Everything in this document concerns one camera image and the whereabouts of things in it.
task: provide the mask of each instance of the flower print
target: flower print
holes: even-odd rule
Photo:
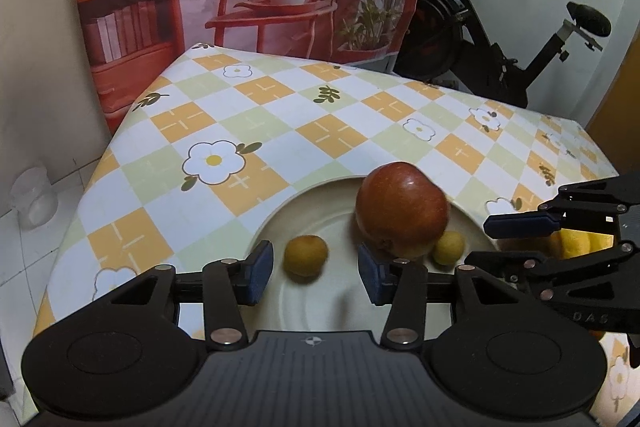
[[[498,120],[498,114],[495,111],[490,112],[486,109],[477,108],[469,109],[469,112],[482,127],[485,127],[485,131],[497,131],[500,129],[500,120]]]
[[[415,134],[421,140],[428,142],[436,136],[436,132],[427,124],[422,123],[415,118],[409,118],[403,125],[405,131],[409,131],[411,134]]]
[[[616,403],[626,396],[626,384],[629,381],[629,366],[623,357],[616,357],[616,362],[609,368],[609,386],[611,399]]]
[[[135,276],[136,273],[126,266],[118,268],[117,270],[113,270],[111,268],[104,268],[100,270],[95,276],[95,292],[92,297],[92,301],[95,301],[95,299],[98,299],[103,295],[107,295],[111,290],[116,289],[118,286],[121,286],[127,281],[133,279]]]
[[[227,78],[247,78],[251,76],[253,71],[248,64],[233,64],[232,66],[225,66],[222,71],[222,75]]]
[[[486,211],[493,216],[494,214],[514,214],[518,211],[518,202],[507,200],[506,198],[497,198],[497,200],[487,201],[484,204]],[[522,207],[522,200],[519,200],[519,206]]]
[[[234,143],[226,140],[200,142],[189,149],[189,157],[182,164],[182,171],[207,185],[219,185],[231,174],[241,171],[245,163]]]

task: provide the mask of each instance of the wooden door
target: wooden door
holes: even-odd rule
[[[618,172],[640,170],[640,39],[637,32],[587,132]]]

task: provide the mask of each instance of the logo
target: logo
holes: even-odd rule
[[[302,340],[305,344],[308,344],[311,347],[316,347],[318,344],[321,344],[324,342],[324,340],[322,340],[320,337],[307,337],[306,339]]]

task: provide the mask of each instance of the table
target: table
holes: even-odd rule
[[[284,201],[319,182],[417,165],[481,224],[616,172],[574,121],[355,67],[197,44],[132,106],[80,201],[36,332],[149,267],[241,257]],[[180,326],[202,336],[197,305]],[[602,340],[595,410],[640,396],[625,335]]]

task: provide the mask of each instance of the bike seat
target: bike seat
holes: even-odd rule
[[[597,37],[609,37],[611,22],[602,13],[586,4],[567,3],[569,15],[580,28]]]

